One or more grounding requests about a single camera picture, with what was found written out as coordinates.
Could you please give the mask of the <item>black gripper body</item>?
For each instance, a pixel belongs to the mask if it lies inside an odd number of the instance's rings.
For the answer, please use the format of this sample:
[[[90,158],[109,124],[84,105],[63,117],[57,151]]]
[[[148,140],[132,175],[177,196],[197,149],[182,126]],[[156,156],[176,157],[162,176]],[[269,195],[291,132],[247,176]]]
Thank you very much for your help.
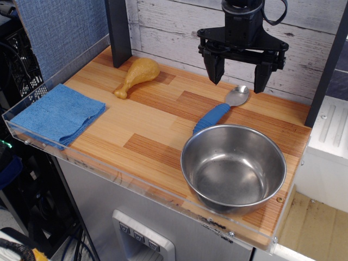
[[[197,31],[199,53],[204,51],[224,59],[250,64],[272,63],[272,71],[283,69],[289,45],[263,28],[263,22],[275,26],[282,22],[287,11],[272,21],[266,17],[263,5],[223,5],[225,25]]]

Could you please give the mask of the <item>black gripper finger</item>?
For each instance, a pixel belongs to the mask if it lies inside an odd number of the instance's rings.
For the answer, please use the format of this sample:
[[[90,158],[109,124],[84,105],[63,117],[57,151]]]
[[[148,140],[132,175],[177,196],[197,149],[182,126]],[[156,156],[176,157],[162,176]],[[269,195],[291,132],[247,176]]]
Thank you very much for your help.
[[[208,51],[203,52],[209,79],[217,85],[225,73],[225,59]]]
[[[254,92],[256,94],[265,90],[272,73],[272,63],[257,64],[254,71]]]

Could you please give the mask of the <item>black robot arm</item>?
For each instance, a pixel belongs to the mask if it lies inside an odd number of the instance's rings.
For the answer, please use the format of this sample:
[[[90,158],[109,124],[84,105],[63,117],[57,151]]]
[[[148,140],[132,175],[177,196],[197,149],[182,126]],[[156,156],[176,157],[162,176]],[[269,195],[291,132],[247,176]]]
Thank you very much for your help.
[[[263,22],[281,23],[286,14],[271,21],[264,1],[222,1],[223,27],[200,29],[198,52],[202,55],[209,79],[218,84],[225,72],[225,60],[254,64],[254,92],[264,91],[271,74],[285,65],[289,45],[268,34]]]

